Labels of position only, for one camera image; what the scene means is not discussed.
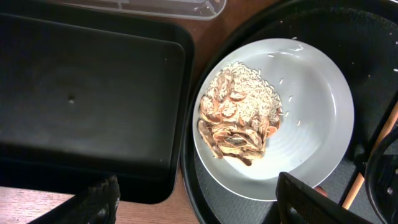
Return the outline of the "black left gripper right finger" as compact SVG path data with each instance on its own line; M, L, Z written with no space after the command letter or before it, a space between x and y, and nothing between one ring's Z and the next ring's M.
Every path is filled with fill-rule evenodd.
M294 223L294 209L307 223L346 224L368 221L304 184L287 172L281 172L276 188L277 204L282 223Z

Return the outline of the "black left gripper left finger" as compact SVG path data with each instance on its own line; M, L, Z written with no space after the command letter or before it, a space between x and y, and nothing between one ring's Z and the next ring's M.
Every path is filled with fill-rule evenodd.
M120 196L118 179L112 175L29 224L115 224Z

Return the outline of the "grey plate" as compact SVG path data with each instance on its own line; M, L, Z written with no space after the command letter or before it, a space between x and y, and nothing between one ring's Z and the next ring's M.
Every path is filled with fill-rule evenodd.
M198 94L204 94L217 72L235 62L260 70L278 92L284 116L268 140L265 156L245 166L233 157L213 156L197 128L196 101L190 126L205 169L226 190L258 201L276 199L281 172L311 187L322 183L342 160L354 125L351 91L336 63L297 40L258 40L232 51L206 72Z

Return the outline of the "rice and nut shells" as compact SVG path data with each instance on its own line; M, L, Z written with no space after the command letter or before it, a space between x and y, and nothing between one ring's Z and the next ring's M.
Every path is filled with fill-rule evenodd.
M261 71L241 62L215 75L198 112L198 131L214 157L233 157L246 166L264 157L284 114L279 94Z

